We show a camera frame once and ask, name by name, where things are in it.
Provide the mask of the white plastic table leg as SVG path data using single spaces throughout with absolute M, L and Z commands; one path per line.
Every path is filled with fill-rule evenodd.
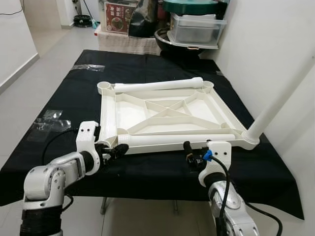
M 202 77 L 193 77 L 191 79 L 173 80 L 164 82 L 144 83 L 144 84 L 120 84 L 116 83 L 113 90 L 116 93 L 146 91 L 146 90 L 164 90 L 164 89 L 198 89 L 203 87 Z
M 281 89 L 279 95 L 272 100 L 272 103 L 268 104 L 268 106 L 263 109 L 257 118 L 254 119 L 250 128 L 241 134 L 243 140 L 254 146 L 259 144 L 263 131 L 269 126 L 271 121 L 277 116 L 281 108 L 283 108 L 302 81 L 308 76 L 308 73 L 313 69 L 314 62 L 315 56 L 309 55 L 303 63 L 302 68 L 288 81 L 285 88 Z
M 186 141 L 206 142 L 207 140 L 234 140 L 234 134 L 177 134 L 177 135 L 130 135 L 117 136 L 119 144 L 127 144 L 130 147 L 160 146 L 169 144 L 182 144 Z

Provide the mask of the white plastic children table top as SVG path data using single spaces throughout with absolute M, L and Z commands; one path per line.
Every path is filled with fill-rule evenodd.
M 234 148 L 252 150 L 241 134 L 245 126 L 232 108 L 216 92 L 215 85 L 203 80 L 202 88 L 172 88 L 116 93 L 115 83 L 99 82 L 101 95 L 100 133 L 98 142 L 114 147 L 117 136 L 234 134 L 227 141 Z M 193 142 L 193 149 L 204 148 L 206 142 Z M 182 144 L 130 147 L 128 154 L 182 150 Z

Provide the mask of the black tablecloth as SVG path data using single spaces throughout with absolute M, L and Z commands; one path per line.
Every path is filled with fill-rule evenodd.
M 215 85 L 216 92 L 232 108 L 243 126 L 253 118 L 221 69 L 213 60 L 176 60 L 171 57 L 83 50 L 77 64 L 104 65 L 103 72 L 70 70 L 44 110 L 63 110 L 72 126 L 86 120 L 99 121 L 100 95 L 96 84 L 113 79 L 116 83 L 151 83 L 202 77 Z M 48 160 L 76 150 L 74 138 L 65 134 L 57 140 L 30 142 L 21 136 L 6 163 L 0 168 L 0 207 L 22 200 L 27 172 Z M 252 150 L 235 148 L 230 180 L 246 202 L 276 207 L 304 219 L 301 197 L 293 174 L 266 137 Z M 104 166 L 96 175 L 86 176 L 68 187 L 72 196 L 180 200 L 206 202 L 207 190 L 192 173 L 182 151 L 125 155 Z

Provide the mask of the clear tape cross patch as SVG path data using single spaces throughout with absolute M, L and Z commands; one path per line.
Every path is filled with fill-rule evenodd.
M 71 121 L 62 119 L 63 110 L 46 110 L 30 127 L 27 140 L 30 142 L 44 142 L 50 133 L 64 132 L 71 129 Z

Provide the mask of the clear tape strip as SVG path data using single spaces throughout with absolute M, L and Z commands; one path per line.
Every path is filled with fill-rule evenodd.
M 103 72 L 105 69 L 104 65 L 97 65 L 97 64 L 77 64 L 73 65 L 72 70 L 88 70 L 88 71 L 96 71 L 96 72 Z

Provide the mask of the beige cloth covered stand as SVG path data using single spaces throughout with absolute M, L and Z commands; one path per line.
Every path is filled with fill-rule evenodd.
M 101 26 L 94 30 L 98 49 L 108 52 L 159 56 L 161 49 L 156 39 L 130 37 L 123 33 L 108 33 Z

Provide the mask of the black wok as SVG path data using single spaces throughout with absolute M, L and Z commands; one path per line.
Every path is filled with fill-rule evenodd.
M 181 43 L 174 39 L 170 29 L 158 29 L 155 33 L 155 40 L 162 51 L 183 56 L 198 56 L 206 50 L 218 49 L 218 45 Z

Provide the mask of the clear plastic storage box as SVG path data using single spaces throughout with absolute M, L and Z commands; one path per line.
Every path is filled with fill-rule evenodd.
M 180 16 L 172 13 L 167 37 L 177 46 L 218 49 L 218 41 L 226 25 L 227 20 L 217 20 L 214 14 Z

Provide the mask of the clear box with red label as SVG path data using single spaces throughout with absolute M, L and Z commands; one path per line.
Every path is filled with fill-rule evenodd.
M 102 29 L 108 33 L 128 34 L 129 24 L 139 0 L 103 0 Z

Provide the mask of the black round floor device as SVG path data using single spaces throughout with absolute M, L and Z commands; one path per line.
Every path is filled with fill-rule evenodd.
M 77 14 L 73 17 L 73 25 L 80 28 L 92 28 L 92 17 L 87 14 Z

